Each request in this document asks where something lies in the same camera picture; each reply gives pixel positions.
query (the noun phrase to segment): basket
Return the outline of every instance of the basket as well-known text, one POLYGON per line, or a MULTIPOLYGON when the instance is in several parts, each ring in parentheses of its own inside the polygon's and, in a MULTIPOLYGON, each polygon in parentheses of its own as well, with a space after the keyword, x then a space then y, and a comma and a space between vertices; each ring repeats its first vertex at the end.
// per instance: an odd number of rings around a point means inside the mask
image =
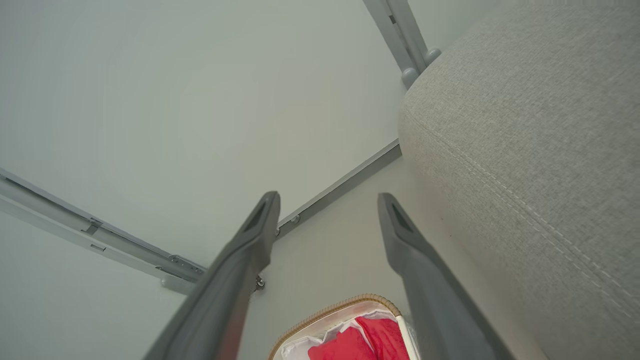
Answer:
POLYGON ((363 294, 326 307, 289 329, 276 341, 269 354, 269 360, 283 360, 282 350, 300 339, 307 336, 322 339, 329 330, 337 325, 371 313, 377 313, 385 318, 395 320, 400 328, 409 359, 420 359, 416 342, 411 337, 409 327, 400 310, 391 301, 382 296, 363 294))

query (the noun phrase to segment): gray fabric upholstery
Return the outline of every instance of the gray fabric upholstery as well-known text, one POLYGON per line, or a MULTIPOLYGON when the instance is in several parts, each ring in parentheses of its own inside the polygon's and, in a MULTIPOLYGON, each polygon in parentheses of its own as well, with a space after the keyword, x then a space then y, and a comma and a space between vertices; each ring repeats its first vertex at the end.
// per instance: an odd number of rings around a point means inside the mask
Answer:
POLYGON ((499 8, 412 86, 403 154, 550 359, 640 359, 638 7, 499 8))

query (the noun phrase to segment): metal bracket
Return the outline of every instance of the metal bracket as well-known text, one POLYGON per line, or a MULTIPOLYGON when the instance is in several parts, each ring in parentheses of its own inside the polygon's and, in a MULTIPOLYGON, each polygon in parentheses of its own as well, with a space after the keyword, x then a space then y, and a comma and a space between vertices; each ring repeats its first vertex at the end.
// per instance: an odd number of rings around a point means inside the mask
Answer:
POLYGON ((91 248, 93 248, 95 250, 98 250, 98 251, 105 251, 107 249, 106 247, 99 247, 98 245, 94 245, 94 244, 91 244, 90 246, 91 246, 91 248))
POLYGON ((89 228, 87 230, 81 230, 83 233, 87 233, 89 235, 93 235, 95 234, 96 231, 98 231, 98 229, 100 229, 100 226, 102 226, 102 222, 98 221, 94 218, 91 218, 91 220, 89 220, 91 225, 89 226, 89 228))
POLYGON ((169 260, 171 260, 172 262, 182 266, 186 271, 192 272, 195 275, 202 275, 202 274, 204 274, 205 271, 207 271, 207 269, 201 268, 196 263, 192 263, 189 260, 181 258, 178 255, 169 256, 169 260))
POLYGON ((178 277, 166 275, 162 279, 160 279, 160 286, 183 295, 189 295, 191 293, 191 290, 195 288, 196 284, 184 279, 180 279, 178 277))
POLYGON ((156 269, 158 269, 160 271, 164 271, 169 275, 173 275, 175 277, 179 277, 180 279, 189 281, 189 279, 185 279, 185 278, 181 277, 180 274, 178 274, 177 272, 173 272, 173 271, 171 271, 171 270, 169 270, 167 268, 163 268, 162 266, 156 266, 156 269))

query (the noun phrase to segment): white wall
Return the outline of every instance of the white wall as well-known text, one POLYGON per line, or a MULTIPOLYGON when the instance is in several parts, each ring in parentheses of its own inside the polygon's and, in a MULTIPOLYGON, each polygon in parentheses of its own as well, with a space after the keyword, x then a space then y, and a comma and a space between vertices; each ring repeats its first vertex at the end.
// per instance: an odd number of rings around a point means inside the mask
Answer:
POLYGON ((182 303, 156 277, 0 211, 0 357, 139 359, 182 303))
POLYGON ((427 48, 447 49, 501 0, 408 0, 427 48))
POLYGON ((397 138, 400 71, 361 0, 0 4, 0 167, 208 265, 397 138))

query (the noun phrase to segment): white stitching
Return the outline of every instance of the white stitching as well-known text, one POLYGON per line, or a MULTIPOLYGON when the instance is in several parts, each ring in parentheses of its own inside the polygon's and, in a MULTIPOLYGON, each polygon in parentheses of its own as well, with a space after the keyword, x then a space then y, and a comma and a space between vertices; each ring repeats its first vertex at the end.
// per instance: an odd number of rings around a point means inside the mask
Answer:
MULTIPOLYGON (((441 135, 440 133, 438 133, 437 131, 435 131, 435 130, 433 130, 433 129, 426 129, 426 127, 424 127, 422 124, 420 124, 420 123, 415 119, 415 117, 413 116, 413 114, 411 114, 411 113, 408 113, 408 114, 413 118, 414 122, 415 122, 416 124, 418 124, 420 127, 422 127, 425 131, 427 131, 427 132, 430 132, 430 131, 431 131, 431 132, 433 132, 434 134, 436 134, 436 135, 439 137, 439 140, 440 140, 440 141, 442 141, 444 144, 447 144, 448 146, 451 146, 451 147, 455 148, 456 150, 460 151, 460 153, 462 153, 462 155, 464 155, 465 157, 467 157, 467 159, 469 159, 469 161, 471 161, 471 163, 475 164, 477 167, 479 167, 480 169, 482 169, 485 173, 487 173, 490 177, 492 177, 492 178, 493 178, 493 179, 494 179, 498 184, 500 184, 503 188, 505 188, 506 190, 509 190, 509 189, 508 189, 506 186, 504 186, 504 185, 503 185, 503 184, 502 184, 498 179, 496 179, 496 178, 495 178, 495 176, 493 176, 493 174, 491 174, 489 171, 486 171, 482 166, 480 166, 480 164, 476 163, 476 162, 475 162, 475 161, 474 161, 474 160, 473 160, 469 155, 467 155, 467 154, 466 154, 464 151, 462 151, 459 147, 457 147, 457 146, 455 146, 455 145, 453 145, 453 144, 449 143, 447 140, 445 140, 444 136, 442 136, 442 135, 441 135)), ((465 165, 465 164, 464 164, 460 159, 458 159, 458 157, 457 157, 457 156, 455 156, 455 155, 454 155, 454 154, 453 154, 449 149, 447 149, 445 146, 443 146, 443 145, 442 145, 442 144, 440 144, 440 143, 438 143, 438 145, 439 145, 439 146, 441 146, 443 149, 445 149, 445 150, 446 150, 449 154, 451 154, 451 156, 453 156, 456 160, 458 160, 458 162, 460 162, 460 163, 461 163, 465 168, 467 168, 467 170, 469 170, 469 171, 471 171, 471 172, 473 173, 473 171, 472 171, 470 168, 468 168, 468 167, 467 167, 467 166, 466 166, 466 165, 465 165)), ((500 195, 498 195, 498 197, 499 197, 499 198, 500 198, 500 199, 501 199, 505 204, 508 204, 508 203, 507 203, 507 202, 506 202, 506 201, 505 201, 505 200, 504 200, 500 195)), ((539 218, 542 222, 544 222, 545 224, 547 224, 547 225, 548 225, 551 229, 553 229, 553 230, 554 230, 558 235, 560 235, 560 237, 562 237, 564 241, 566 241, 566 242, 567 242, 567 243, 569 243, 570 245, 573 245, 573 243, 572 243, 571 241, 569 241, 569 239, 567 239, 567 238, 566 238, 562 233, 560 233, 558 230, 556 230, 556 229, 555 229, 553 226, 551 226, 551 225, 550 225, 550 224, 549 224, 549 223, 548 223, 544 218, 542 218, 542 217, 541 217, 541 216, 539 216, 535 211, 533 211, 533 209, 532 209, 528 204, 526 204, 526 203, 525 203, 524 201, 522 201, 522 200, 520 200, 520 202, 521 202, 523 205, 525 205, 525 206, 526 206, 530 211, 532 211, 535 215, 537 215, 537 216, 538 216, 538 218, 539 218)), ((590 261, 592 264, 594 264, 595 266, 597 266, 598 268, 600 268, 600 267, 598 266, 598 264, 596 264, 594 261, 591 261, 591 258, 590 258, 590 257, 588 257, 587 255, 585 255, 584 253, 582 253, 582 251, 580 251, 580 249, 578 249, 578 247, 576 247, 576 246, 574 245, 574 246, 573 246, 573 248, 574 248, 575 250, 577 250, 578 252, 580 252, 580 254, 582 254, 582 256, 583 256, 585 259, 587 259, 587 260, 588 260, 588 261, 590 261)), ((611 278, 611 281, 612 281, 614 284, 616 284, 618 287, 622 288, 622 286, 620 286, 620 284, 618 284, 618 283, 617 283, 617 282, 616 282, 612 277, 610 277, 610 278, 611 278)), ((633 295, 631 295, 631 294, 630 294, 629 292, 627 292, 626 290, 625 290, 625 293, 626 293, 629 297, 631 297, 631 298, 634 300, 634 302, 638 303, 638 301, 634 298, 634 296, 633 296, 633 295)))
MULTIPOLYGON (((568 261, 569 261, 573 266, 575 266, 575 268, 576 268, 576 269, 578 269, 578 270, 582 270, 582 269, 580 269, 580 267, 579 267, 578 265, 576 265, 576 264, 573 262, 573 259, 572 259, 572 258, 569 258, 567 255, 565 255, 564 257, 565 257, 565 258, 566 258, 566 259, 567 259, 567 260, 568 260, 568 261)), ((591 283, 592 283, 592 284, 594 284, 598 289, 600 289, 600 291, 602 291, 602 293, 603 293, 604 295, 606 295, 607 297, 611 298, 611 295, 609 295, 606 291, 604 291, 604 290, 602 289, 602 287, 601 287, 600 285, 598 285, 598 283, 597 283, 597 282, 595 282, 595 281, 593 281, 593 280, 590 280, 591 278, 590 278, 590 277, 589 277, 585 272, 583 272, 583 271, 580 271, 580 272, 582 273, 582 275, 586 276, 586 277, 589 279, 589 281, 591 281, 591 283)), ((631 318, 631 316, 630 316, 629 314, 627 314, 627 312, 626 312, 626 311, 622 310, 622 307, 618 306, 618 308, 619 308, 619 309, 620 309, 620 311, 622 311, 625 315, 627 315, 628 317, 630 317, 630 318, 631 318)))
POLYGON ((628 318, 632 318, 631 315, 629 315, 628 312, 626 312, 619 303, 617 303, 615 300, 613 300, 613 298, 609 297, 609 300, 611 300, 611 302, 613 302, 613 304, 618 308, 618 310, 620 310, 624 315, 626 315, 628 318))
MULTIPOLYGON (((462 160, 456 156, 453 152, 451 152, 449 149, 447 149, 446 147, 442 146, 443 149, 445 149, 451 156, 453 156, 454 159, 456 159, 459 163, 461 163, 467 170, 469 170, 469 172, 471 172, 472 174, 474 174, 478 179, 480 179, 480 181, 487 187, 489 188, 500 200, 502 200, 505 204, 507 204, 513 211, 515 211, 516 213, 518 213, 520 215, 520 217, 522 217, 523 220, 525 220, 529 225, 531 225, 531 227, 540 233, 540 231, 533 226, 533 224, 531 224, 524 216, 522 216, 522 214, 520 214, 519 211, 517 211, 513 206, 511 206, 503 197, 501 197, 491 186, 489 186, 486 181, 483 181, 482 178, 480 178, 473 170, 471 170, 469 167, 467 167, 464 162, 462 162, 462 160)), ((549 242, 549 244, 553 245, 553 247, 560 252, 561 254, 564 254, 564 252, 552 241, 550 241, 543 233, 542 236, 547 240, 547 242, 549 242)), ((585 272, 582 271, 582 269, 576 265, 568 256, 565 255, 565 257, 571 262, 571 264, 573 266, 575 266, 578 270, 580 270, 580 272, 587 277, 587 279, 590 279, 590 276, 587 275, 585 272)), ((597 283, 595 283, 594 281, 591 281, 597 288, 600 288, 599 285, 597 285, 597 283)))

